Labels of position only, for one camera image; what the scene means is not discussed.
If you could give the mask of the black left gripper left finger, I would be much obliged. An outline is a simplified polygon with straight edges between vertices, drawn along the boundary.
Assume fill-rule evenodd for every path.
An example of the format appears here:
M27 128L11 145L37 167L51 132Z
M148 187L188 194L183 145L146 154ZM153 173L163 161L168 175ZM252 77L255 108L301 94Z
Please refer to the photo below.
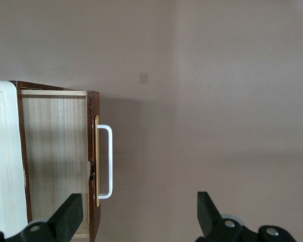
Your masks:
M28 224L18 234L3 241L71 241L83 220L82 195L71 194L46 222Z

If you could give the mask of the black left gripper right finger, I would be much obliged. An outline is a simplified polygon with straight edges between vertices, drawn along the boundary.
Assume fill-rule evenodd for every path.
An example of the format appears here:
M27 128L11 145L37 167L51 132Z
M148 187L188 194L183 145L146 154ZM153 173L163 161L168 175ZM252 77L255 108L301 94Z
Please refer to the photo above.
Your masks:
M278 226L264 225L251 231L237 216L221 214L208 192L197 193L197 219L203 232L197 241L295 241Z

